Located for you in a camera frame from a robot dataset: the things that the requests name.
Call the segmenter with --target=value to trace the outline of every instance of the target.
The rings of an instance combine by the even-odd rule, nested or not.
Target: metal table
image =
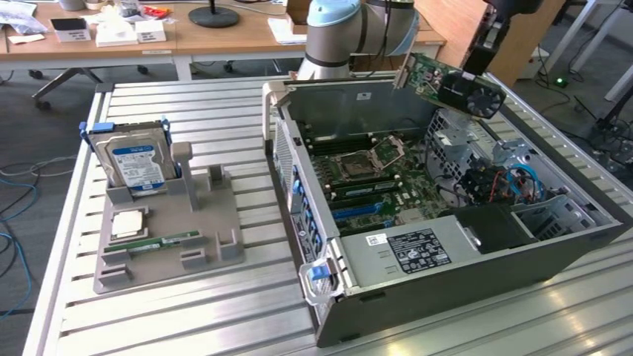
[[[174,141],[193,143],[191,167],[226,165],[247,261],[94,294],[105,175],[82,144],[25,355],[630,355],[631,234],[545,283],[331,348],[314,347],[262,152],[261,87],[282,78],[122,84],[94,95],[89,125],[163,115]],[[513,94],[506,104],[633,213],[631,192]],[[498,119],[490,127],[502,139],[515,136]]]

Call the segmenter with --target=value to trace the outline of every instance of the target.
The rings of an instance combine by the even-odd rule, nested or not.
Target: power supply label
[[[125,185],[135,191],[155,189],[165,183],[158,163],[153,162],[153,146],[135,146],[111,150]]]
[[[386,241],[391,247],[399,267],[406,274],[450,263],[442,244],[429,228],[387,237]]]

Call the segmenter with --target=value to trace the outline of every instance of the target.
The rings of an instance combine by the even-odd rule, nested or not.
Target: gray carpet floor
[[[558,43],[568,22],[553,27],[542,42],[545,50],[551,51]],[[554,77],[566,71],[566,62],[575,53],[576,45],[582,42],[582,37],[571,48],[566,51],[557,67],[551,70]],[[599,51],[590,59],[582,76],[583,83],[570,81],[568,87],[563,90],[567,95],[578,96],[582,102],[599,115],[610,108],[610,103],[602,100],[607,89],[615,83],[627,67],[631,65],[631,52],[622,49],[610,42],[600,45]],[[298,60],[281,60],[282,70],[295,70]],[[234,63],[234,72],[222,71],[223,63],[210,66],[199,66],[199,73],[193,76],[195,79],[218,78],[226,76],[261,76],[274,74],[271,61],[242,61]],[[150,65],[149,75],[143,76],[135,72],[134,67],[117,67],[98,69],[94,73],[106,82],[149,82],[175,80],[174,67],[171,65]],[[45,70],[46,79],[58,74],[58,70]],[[43,84],[27,77],[23,70],[15,71],[13,78],[0,86],[0,166],[15,162],[38,162],[57,156],[70,156],[75,154],[78,148],[78,123],[86,119],[94,85],[82,76],[74,77],[69,82],[45,96],[45,100],[51,103],[51,111],[41,112],[33,105],[30,95]],[[514,86],[515,92],[538,110],[551,105],[564,98],[550,90],[542,89],[531,81],[518,82]],[[546,117],[563,130],[575,134],[583,134],[592,125],[592,118],[587,113],[578,113],[572,109],[574,102],[557,106],[546,112]],[[628,103],[620,119],[633,118],[633,102]],[[61,162],[45,169],[43,173],[63,171],[71,167],[70,161]],[[23,176],[14,179],[18,182],[31,182],[34,177]],[[23,347],[25,335],[30,324],[29,309],[34,308],[38,294],[38,282],[43,276],[47,263],[47,255],[51,241],[57,229],[63,197],[70,176],[41,178],[38,184],[38,200],[34,206],[9,223],[10,231],[19,239],[23,246],[25,256],[34,279],[31,296],[21,307],[19,313],[0,321],[0,355],[19,355]],[[22,193],[23,188],[0,185],[0,208],[9,204]],[[6,266],[10,253],[0,255],[0,271]],[[0,278],[0,310],[6,310],[21,299],[25,292],[25,276],[18,261],[9,270],[9,273]]]

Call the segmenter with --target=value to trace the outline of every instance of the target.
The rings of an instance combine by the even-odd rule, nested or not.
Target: blue hard drive label
[[[159,165],[153,162],[155,150],[151,145],[115,148],[111,154],[125,185],[130,189],[147,191],[165,183]]]

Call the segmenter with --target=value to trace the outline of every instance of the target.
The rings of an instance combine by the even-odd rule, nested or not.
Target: blue pcie slot
[[[359,208],[345,209],[341,211],[333,211],[331,216],[334,220],[345,219],[347,217],[357,217],[358,215],[375,214],[382,209],[382,203],[377,202],[371,205],[361,206]]]

